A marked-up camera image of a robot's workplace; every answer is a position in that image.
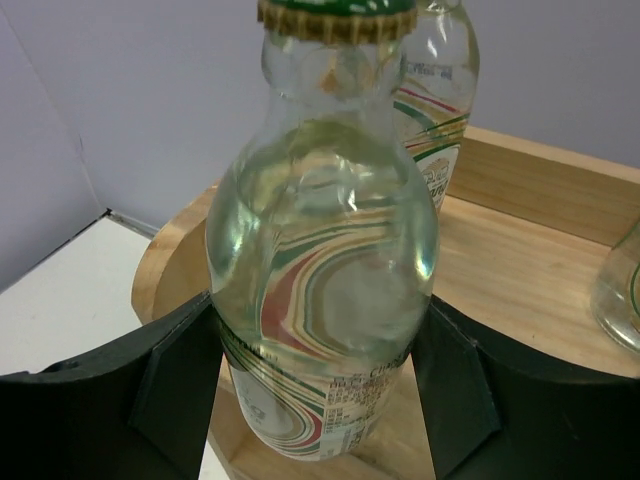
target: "gray wall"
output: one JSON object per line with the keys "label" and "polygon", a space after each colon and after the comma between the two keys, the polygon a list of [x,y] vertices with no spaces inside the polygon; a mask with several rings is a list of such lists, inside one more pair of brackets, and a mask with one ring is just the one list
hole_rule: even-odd
{"label": "gray wall", "polygon": [[[99,199],[155,226],[262,120],[255,3],[0,0]],[[640,2],[466,3],[483,61],[474,125],[640,166]]]}
{"label": "gray wall", "polygon": [[2,291],[102,209],[76,145],[1,11],[0,69]]}

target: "gold crimped cap edge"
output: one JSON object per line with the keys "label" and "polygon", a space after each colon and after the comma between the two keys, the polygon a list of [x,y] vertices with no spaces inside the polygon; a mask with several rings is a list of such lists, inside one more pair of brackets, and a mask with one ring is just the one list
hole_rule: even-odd
{"label": "gold crimped cap edge", "polygon": [[379,44],[399,40],[416,27],[417,9],[394,15],[338,17],[291,10],[258,0],[258,22],[264,28],[303,41],[333,44]]}

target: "green bottle cap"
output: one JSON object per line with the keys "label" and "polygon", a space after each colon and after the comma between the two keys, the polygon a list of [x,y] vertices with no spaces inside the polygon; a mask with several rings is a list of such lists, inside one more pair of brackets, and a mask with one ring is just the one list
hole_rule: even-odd
{"label": "green bottle cap", "polygon": [[415,0],[258,0],[267,30],[326,44],[399,40],[416,26]]}

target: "bottle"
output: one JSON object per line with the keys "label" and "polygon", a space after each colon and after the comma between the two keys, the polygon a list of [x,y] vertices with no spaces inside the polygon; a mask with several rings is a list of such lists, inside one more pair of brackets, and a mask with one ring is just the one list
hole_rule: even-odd
{"label": "bottle", "polygon": [[211,294],[247,423],[277,452],[355,448],[431,296],[437,214],[393,124],[414,0],[260,0],[261,130],[206,225]]}
{"label": "bottle", "polygon": [[591,311],[614,340],[640,353],[640,221],[607,256]]}
{"label": "bottle", "polygon": [[478,42],[461,0],[418,0],[407,72],[395,95],[398,135],[438,211],[456,165],[478,83]]}

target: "wooden board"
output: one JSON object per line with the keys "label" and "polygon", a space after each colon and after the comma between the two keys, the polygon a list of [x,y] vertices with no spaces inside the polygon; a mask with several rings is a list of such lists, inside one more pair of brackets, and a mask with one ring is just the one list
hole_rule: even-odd
{"label": "wooden board", "polygon": [[[435,293],[541,351],[640,377],[640,357],[609,339],[589,312],[591,284],[609,245],[640,217],[640,173],[549,149],[470,131],[452,185],[463,198],[447,198],[441,212]],[[545,172],[557,175],[549,180]],[[590,194],[594,185],[597,193]],[[212,187],[175,217],[142,259],[132,303],[143,323],[208,287],[204,222],[214,195]],[[262,445],[234,403],[226,365],[213,415],[214,448],[238,479],[435,478],[410,366],[376,432],[329,462],[295,462]]]}

